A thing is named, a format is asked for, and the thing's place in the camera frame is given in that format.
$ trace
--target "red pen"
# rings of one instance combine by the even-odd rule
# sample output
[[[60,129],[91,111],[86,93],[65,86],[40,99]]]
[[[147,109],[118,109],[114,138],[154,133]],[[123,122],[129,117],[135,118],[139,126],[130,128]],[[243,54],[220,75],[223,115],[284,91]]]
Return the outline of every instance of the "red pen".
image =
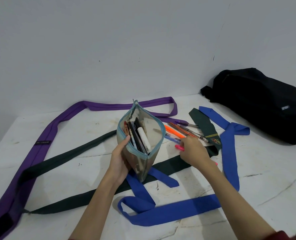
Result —
[[[180,150],[180,151],[185,151],[185,148],[182,147],[182,146],[180,146],[180,145],[175,145],[175,148],[177,148],[177,149]]]

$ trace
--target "pencil case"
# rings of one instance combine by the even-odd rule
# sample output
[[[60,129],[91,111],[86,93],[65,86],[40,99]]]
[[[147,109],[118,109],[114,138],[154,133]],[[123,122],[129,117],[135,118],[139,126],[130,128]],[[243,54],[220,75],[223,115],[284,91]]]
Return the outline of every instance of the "pencil case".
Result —
[[[126,134],[122,130],[124,127],[124,121],[134,121],[138,117],[139,121],[144,121],[146,127],[146,136],[151,146],[149,154],[144,154],[132,145],[129,141],[123,148],[122,154],[127,159],[131,167],[137,174],[140,182],[144,181],[148,171],[153,165],[162,141],[166,134],[166,129],[163,123],[138,103],[138,100],[134,101],[132,108],[121,118],[117,127],[117,141],[118,144],[126,138]]]

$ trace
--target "person's right arm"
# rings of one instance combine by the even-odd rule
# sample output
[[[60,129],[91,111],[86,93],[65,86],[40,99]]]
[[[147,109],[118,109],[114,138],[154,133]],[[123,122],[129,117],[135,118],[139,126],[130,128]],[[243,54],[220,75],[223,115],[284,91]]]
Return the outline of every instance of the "person's right arm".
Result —
[[[180,152],[180,157],[208,180],[238,240],[263,240],[275,233],[230,184],[198,139],[190,136],[183,138],[181,146],[185,150]]]

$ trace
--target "maroon sleeve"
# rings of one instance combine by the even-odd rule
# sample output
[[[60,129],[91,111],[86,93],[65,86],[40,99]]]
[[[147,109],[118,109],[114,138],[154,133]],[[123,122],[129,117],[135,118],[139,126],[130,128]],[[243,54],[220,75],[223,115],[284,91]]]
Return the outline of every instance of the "maroon sleeve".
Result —
[[[266,237],[264,240],[289,240],[290,238],[284,231],[279,231],[270,236]]]

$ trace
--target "black label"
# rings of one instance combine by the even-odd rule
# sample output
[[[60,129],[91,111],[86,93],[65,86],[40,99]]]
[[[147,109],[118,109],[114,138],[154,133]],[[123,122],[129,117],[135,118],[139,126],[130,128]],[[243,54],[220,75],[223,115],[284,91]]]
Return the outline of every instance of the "black label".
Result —
[[[38,140],[35,142],[35,146],[36,145],[50,145],[51,144],[51,141],[50,140]]]

